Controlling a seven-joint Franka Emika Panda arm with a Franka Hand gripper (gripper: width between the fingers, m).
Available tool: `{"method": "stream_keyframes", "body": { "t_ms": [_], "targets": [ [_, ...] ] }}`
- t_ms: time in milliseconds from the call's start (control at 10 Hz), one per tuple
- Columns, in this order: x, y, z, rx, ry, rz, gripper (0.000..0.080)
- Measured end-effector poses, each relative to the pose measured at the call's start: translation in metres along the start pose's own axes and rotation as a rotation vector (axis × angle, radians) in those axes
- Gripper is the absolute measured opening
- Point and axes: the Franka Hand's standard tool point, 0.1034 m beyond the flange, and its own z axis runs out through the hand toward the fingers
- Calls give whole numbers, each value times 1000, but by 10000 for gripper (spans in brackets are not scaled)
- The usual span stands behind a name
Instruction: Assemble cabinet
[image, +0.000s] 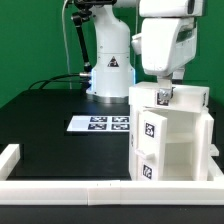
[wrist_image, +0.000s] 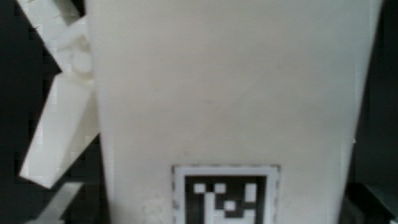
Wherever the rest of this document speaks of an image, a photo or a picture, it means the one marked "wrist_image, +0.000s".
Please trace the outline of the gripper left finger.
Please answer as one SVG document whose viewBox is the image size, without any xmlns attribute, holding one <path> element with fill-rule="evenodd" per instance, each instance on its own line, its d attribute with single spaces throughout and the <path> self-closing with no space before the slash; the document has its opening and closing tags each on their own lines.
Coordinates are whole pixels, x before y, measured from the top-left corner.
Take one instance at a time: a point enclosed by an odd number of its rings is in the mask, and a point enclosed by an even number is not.
<svg viewBox="0 0 398 224">
<path fill-rule="evenodd" d="M 82 182 L 68 182 L 63 185 L 38 218 L 29 220 L 26 224 L 65 224 L 63 214 L 72 205 L 82 186 Z"/>
</svg>

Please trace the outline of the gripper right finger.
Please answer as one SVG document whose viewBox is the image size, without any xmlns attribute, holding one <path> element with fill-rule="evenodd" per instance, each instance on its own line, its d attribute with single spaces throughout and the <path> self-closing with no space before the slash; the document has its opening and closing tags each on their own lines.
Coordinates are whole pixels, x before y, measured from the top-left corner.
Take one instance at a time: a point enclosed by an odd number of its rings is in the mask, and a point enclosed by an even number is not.
<svg viewBox="0 0 398 224">
<path fill-rule="evenodd" d="M 347 196 L 363 213 L 365 224 L 392 224 L 398 219 L 398 190 L 383 185 L 353 183 Z"/>
</svg>

